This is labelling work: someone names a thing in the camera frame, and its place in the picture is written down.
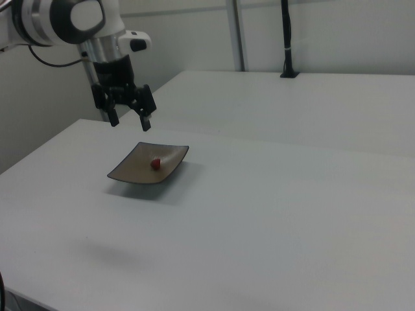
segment red berry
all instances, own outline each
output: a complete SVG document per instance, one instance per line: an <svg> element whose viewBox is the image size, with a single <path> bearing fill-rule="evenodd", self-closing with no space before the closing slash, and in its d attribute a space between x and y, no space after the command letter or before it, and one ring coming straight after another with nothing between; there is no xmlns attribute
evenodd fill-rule
<svg viewBox="0 0 415 311"><path fill-rule="evenodd" d="M154 159L153 161L151 161L150 165L153 168L153 170L159 170L160 165L161 165L161 160L160 159Z"/></svg>

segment dark plate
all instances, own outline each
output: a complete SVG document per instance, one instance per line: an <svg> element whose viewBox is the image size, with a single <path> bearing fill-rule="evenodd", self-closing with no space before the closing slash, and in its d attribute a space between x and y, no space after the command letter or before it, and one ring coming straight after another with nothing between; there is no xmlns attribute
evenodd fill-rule
<svg viewBox="0 0 415 311"><path fill-rule="evenodd" d="M187 151L189 146L138 143L108 177L140 185L161 183L178 168ZM157 158L161 165L159 170L154 170L150 164Z"/></svg>

